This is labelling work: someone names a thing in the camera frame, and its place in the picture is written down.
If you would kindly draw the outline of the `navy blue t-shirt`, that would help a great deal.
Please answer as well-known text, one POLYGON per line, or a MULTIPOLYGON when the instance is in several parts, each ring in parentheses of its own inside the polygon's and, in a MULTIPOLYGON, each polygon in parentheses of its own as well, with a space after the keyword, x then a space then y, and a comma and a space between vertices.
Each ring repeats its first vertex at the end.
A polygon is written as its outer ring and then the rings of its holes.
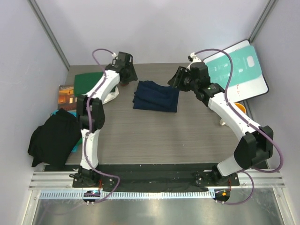
POLYGON ((134 95, 134 109, 177 112, 179 90, 171 86, 161 86, 153 81, 139 81, 134 95))

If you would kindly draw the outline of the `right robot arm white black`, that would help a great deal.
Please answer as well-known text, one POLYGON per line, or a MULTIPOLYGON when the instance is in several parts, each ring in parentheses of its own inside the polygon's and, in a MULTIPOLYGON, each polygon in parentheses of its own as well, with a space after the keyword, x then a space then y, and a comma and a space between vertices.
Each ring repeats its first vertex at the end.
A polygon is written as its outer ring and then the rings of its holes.
POLYGON ((198 100, 225 121, 239 140, 233 155, 213 166, 210 173, 212 182, 223 185, 236 172, 271 158, 273 130, 269 126, 261 127, 243 113, 236 114, 238 108, 226 101, 225 90, 210 81, 205 63, 196 62, 188 68, 178 67, 168 84, 181 91, 194 92, 198 100))

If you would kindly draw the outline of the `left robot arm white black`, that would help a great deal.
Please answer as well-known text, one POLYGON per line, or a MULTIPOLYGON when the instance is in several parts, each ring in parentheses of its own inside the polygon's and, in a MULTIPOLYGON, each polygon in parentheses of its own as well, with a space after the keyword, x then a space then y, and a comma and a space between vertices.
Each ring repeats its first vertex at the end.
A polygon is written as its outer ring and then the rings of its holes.
POLYGON ((95 187, 100 181, 98 138, 105 123, 105 99, 119 83, 138 80, 131 54, 109 52, 113 57, 112 63, 102 68, 103 75, 95 86, 77 98, 76 117, 82 134, 82 159, 73 178, 75 188, 95 187))

